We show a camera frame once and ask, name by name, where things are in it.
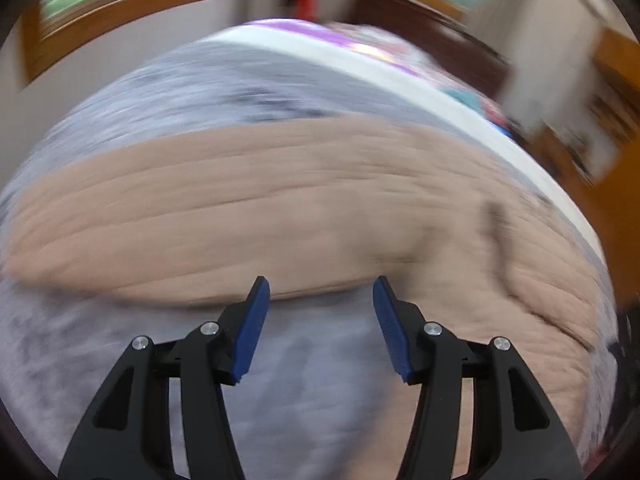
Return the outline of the beige quilted down coat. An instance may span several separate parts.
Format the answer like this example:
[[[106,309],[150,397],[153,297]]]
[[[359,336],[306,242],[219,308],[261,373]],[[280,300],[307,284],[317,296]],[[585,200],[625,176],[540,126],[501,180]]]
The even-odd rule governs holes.
[[[393,477],[416,392],[375,321],[381,274],[462,338],[509,337],[580,458],[611,411],[600,259],[513,165],[422,125],[57,132],[2,193],[1,265],[1,397],[50,468],[134,336],[180,338],[258,276],[267,323],[226,393],[252,479]]]

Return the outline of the grey floral quilted bedspread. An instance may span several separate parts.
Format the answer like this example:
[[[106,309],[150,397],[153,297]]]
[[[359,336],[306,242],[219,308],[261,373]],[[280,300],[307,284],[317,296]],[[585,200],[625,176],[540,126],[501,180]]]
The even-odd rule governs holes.
[[[617,341],[567,192],[318,25],[143,64],[1,195],[1,397],[60,479],[580,479]]]

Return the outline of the orange wooden wardrobe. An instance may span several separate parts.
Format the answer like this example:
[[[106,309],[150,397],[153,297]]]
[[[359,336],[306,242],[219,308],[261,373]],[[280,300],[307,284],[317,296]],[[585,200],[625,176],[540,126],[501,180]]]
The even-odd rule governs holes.
[[[606,28],[587,66],[596,81],[582,107],[596,131],[574,131],[570,145],[544,125],[528,152],[596,231],[623,307],[639,297],[639,44]]]

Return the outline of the dark wooden headboard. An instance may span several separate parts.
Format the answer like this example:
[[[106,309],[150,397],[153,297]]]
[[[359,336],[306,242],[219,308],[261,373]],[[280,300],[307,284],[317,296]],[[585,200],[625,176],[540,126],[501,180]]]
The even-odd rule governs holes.
[[[510,63],[455,20],[416,0],[355,0],[346,22],[371,25],[408,40],[451,75],[497,99]]]

